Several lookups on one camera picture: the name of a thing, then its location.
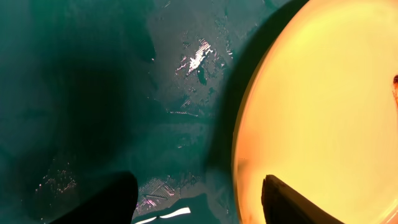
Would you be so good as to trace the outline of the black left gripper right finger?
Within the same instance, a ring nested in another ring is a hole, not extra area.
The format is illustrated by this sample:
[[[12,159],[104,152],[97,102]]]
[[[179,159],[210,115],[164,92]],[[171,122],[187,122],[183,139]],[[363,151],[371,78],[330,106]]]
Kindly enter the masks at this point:
[[[267,224],[343,224],[274,175],[263,180],[261,203]]]

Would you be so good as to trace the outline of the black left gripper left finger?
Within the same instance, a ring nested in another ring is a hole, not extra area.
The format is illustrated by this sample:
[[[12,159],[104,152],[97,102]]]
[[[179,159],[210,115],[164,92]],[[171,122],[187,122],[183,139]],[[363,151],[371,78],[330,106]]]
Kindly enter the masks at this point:
[[[101,190],[51,224],[130,224],[137,200],[138,184],[133,173],[115,172]]]

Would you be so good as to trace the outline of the yellow plate with sauce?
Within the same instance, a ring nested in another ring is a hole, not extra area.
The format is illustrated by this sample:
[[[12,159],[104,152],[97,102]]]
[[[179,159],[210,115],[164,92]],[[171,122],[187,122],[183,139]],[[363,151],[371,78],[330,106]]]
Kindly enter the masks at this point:
[[[274,175],[343,223],[397,222],[397,0],[310,0],[255,69],[233,139],[240,223]]]

